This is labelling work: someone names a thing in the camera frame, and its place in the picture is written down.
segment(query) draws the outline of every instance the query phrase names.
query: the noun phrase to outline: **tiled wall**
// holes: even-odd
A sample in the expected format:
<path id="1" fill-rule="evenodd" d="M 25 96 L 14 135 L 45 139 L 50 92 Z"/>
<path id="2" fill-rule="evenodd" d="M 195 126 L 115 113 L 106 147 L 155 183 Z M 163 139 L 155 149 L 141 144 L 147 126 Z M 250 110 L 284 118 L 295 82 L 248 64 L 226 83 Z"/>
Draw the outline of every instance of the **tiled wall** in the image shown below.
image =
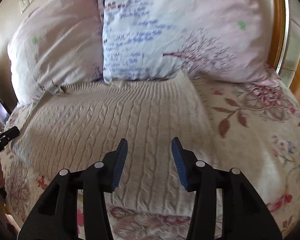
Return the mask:
<path id="1" fill-rule="evenodd" d="M 298 0 L 289 0 L 290 35 L 287 54 L 281 67 L 280 77 L 290 86 L 300 59 L 300 3 Z"/>

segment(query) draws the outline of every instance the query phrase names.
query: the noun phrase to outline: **white pillow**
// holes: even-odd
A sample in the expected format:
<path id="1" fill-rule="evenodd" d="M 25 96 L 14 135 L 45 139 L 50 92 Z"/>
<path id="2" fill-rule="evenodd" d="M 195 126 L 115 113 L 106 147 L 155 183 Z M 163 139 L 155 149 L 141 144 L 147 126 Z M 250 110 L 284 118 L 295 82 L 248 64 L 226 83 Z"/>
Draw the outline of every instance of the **white pillow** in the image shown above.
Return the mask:
<path id="1" fill-rule="evenodd" d="M 98 0 L 50 0 L 36 9 L 8 45 L 12 85 L 21 105 L 64 84 L 102 76 Z"/>
<path id="2" fill-rule="evenodd" d="M 265 80 L 262 22 L 256 0 L 106 0 L 104 79 Z"/>

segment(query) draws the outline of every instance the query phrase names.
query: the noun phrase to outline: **floral bedspread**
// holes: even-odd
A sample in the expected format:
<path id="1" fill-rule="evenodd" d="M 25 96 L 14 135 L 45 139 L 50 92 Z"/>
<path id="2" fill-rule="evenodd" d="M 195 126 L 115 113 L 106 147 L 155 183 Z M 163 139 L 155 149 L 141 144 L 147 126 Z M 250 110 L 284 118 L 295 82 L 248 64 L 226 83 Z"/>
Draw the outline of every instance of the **floral bedspread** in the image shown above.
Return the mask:
<path id="1" fill-rule="evenodd" d="M 254 187 L 285 237 L 300 219 L 300 107 L 280 78 L 271 71 L 269 75 L 276 86 L 203 79 L 193 83 L 207 108 L 218 154 L 231 160 L 220 165 L 245 167 L 258 177 L 256 181 L 261 181 L 261 185 L 254 184 Z M 7 128 L 13 125 L 21 128 L 34 107 L 17 107 Z M 50 181 L 22 163 L 8 147 L 1 153 L 1 162 L 8 208 L 21 226 Z M 115 239 L 185 239 L 190 224 L 190 217 L 107 208 Z M 79 237 L 84 238 L 80 194 L 77 223 Z M 221 215 L 218 215 L 216 236 L 220 235 L 221 228 Z"/>

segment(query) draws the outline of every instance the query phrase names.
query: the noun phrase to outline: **bed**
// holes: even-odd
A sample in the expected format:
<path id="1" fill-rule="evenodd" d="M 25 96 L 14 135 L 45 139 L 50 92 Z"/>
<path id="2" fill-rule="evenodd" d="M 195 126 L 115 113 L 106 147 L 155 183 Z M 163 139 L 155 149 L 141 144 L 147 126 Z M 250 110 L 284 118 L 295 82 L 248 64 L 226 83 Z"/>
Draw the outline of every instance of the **bed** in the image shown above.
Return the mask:
<path id="1" fill-rule="evenodd" d="M 21 135 L 0 155 L 10 213 L 21 226 L 59 169 L 85 169 L 100 160 L 107 151 L 116 148 L 115 142 L 124 137 L 132 148 L 127 158 L 128 167 L 123 171 L 122 182 L 116 192 L 112 196 L 106 195 L 114 237 L 185 239 L 194 195 L 181 187 L 170 152 L 169 141 L 179 136 L 186 148 L 214 168 L 240 168 L 263 198 L 283 237 L 286 237 L 300 221 L 300 107 L 271 67 L 267 68 L 267 80 L 271 86 L 234 84 L 206 78 L 190 80 L 184 73 L 167 81 L 114 81 L 111 85 L 103 81 L 86 83 L 80 80 L 84 83 L 61 86 L 53 96 L 45 93 L 39 101 L 18 105 L 5 128 L 16 125 Z M 154 91 L 160 94 L 164 91 L 162 87 L 170 86 L 165 84 L 174 82 L 184 87 L 183 92 L 176 92 L 178 96 L 169 90 L 167 105 L 171 114 L 168 114 L 169 111 L 161 108 L 163 99 L 148 98 L 145 87 L 152 91 L 154 86 L 157 89 Z M 114 96 L 139 91 L 139 87 L 143 90 L 140 88 L 140 93 L 135 95 L 137 100 L 132 94 L 125 98 Z M 75 100 L 68 102 L 67 98 L 75 98 L 81 104 L 74 103 Z M 189 112 L 183 102 L 192 106 L 195 114 Z M 173 111 L 174 105 L 178 106 L 178 110 Z M 152 111 L 144 110 L 146 106 Z M 92 114 L 96 109 L 99 109 L 99 115 Z M 126 112 L 129 110 L 133 114 L 128 115 Z M 149 112 L 147 118 L 138 118 L 143 111 Z M 169 132 L 160 128 L 161 123 L 168 122 L 163 114 L 169 116 L 169 124 L 166 125 Z M 149 123 L 154 124 L 153 129 L 149 128 Z M 124 126 L 128 128 L 121 132 L 119 128 Z M 107 129 L 104 136 L 100 136 L 102 129 Z M 84 139 L 82 134 L 85 133 L 89 135 Z M 146 139 L 142 137 L 144 133 L 147 134 Z M 205 135 L 205 140 L 199 142 L 198 134 Z M 59 161 L 55 161 L 54 155 L 47 155 L 43 147 L 45 144 L 55 149 Z M 80 147 L 75 149 L 76 144 L 82 144 L 82 150 Z M 156 145 L 162 146 L 160 155 L 147 157 L 147 152 L 158 152 L 153 148 Z M 74 153 L 71 159 L 65 153 L 67 150 Z M 134 169 L 133 162 L 143 169 Z M 156 168 L 160 165 L 169 167 L 168 173 Z M 167 176 L 167 183 L 160 184 L 158 177 L 163 175 Z M 220 236 L 220 203 L 217 210 L 215 235 Z M 80 194 L 77 224 L 78 235 L 83 238 Z"/>

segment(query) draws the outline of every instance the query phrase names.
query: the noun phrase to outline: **pillowcase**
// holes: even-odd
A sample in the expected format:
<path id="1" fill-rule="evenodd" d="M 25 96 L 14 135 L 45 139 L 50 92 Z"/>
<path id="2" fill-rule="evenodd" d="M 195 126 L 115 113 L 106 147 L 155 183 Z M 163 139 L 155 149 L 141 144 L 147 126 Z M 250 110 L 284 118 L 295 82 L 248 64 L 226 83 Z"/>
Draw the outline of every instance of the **pillowcase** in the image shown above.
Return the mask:
<path id="1" fill-rule="evenodd" d="M 265 42 L 256 0 L 106 0 L 103 76 L 262 81 Z"/>
<path id="2" fill-rule="evenodd" d="M 98 0 L 49 0 L 22 22 L 8 45 L 20 105 L 102 77 L 100 11 Z"/>

